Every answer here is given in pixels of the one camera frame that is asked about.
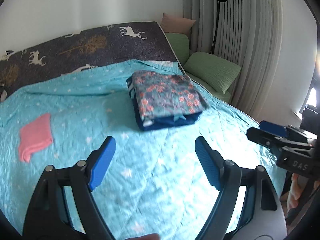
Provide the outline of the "person's left hand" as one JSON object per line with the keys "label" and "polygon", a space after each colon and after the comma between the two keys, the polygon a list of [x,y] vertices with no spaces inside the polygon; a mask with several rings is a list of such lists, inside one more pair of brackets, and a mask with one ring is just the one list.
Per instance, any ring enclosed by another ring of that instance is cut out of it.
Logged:
{"label": "person's left hand", "polygon": [[131,240],[160,240],[160,235],[157,233],[151,233],[144,236],[139,236],[135,238],[131,238]]}

